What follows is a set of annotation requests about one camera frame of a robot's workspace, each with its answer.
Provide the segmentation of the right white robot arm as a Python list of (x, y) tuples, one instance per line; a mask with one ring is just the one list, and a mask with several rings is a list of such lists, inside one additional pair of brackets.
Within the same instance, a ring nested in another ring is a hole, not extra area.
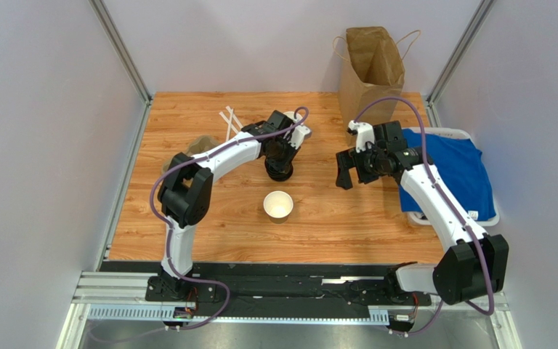
[(399, 292), (438, 295), (449, 305), (471, 303), (478, 297), (494, 301), (504, 286), (509, 244), (492, 236), (461, 207), (438, 174), (423, 161), (419, 147), (388, 153), (376, 148), (362, 152), (350, 148), (336, 154), (336, 186), (352, 188), (349, 171), (356, 169), (360, 183), (382, 176), (396, 179), (410, 194), (434, 228), (445, 251), (437, 264), (407, 262), (391, 271)]

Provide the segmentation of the black coffee cup lid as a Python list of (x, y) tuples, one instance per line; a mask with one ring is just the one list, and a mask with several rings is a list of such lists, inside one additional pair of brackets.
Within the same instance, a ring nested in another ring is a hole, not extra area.
[(275, 182), (285, 182), (290, 179), (294, 173), (294, 166), (292, 163), (285, 165), (281, 169), (276, 169), (268, 161), (265, 161), (264, 167), (269, 178)]

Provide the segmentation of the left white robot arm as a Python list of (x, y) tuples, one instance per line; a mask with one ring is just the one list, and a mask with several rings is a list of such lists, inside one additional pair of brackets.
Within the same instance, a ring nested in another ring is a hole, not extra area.
[(233, 138), (209, 151), (173, 156), (168, 169), (150, 190), (150, 209), (165, 225), (166, 246), (158, 275), (148, 280), (146, 300), (183, 301), (193, 293), (195, 284), (228, 288), (221, 281), (190, 275), (195, 232), (209, 211), (214, 184), (257, 159), (264, 160), (271, 180), (286, 181), (294, 173), (294, 158), (311, 134), (302, 120), (280, 114), (277, 121), (245, 126)]

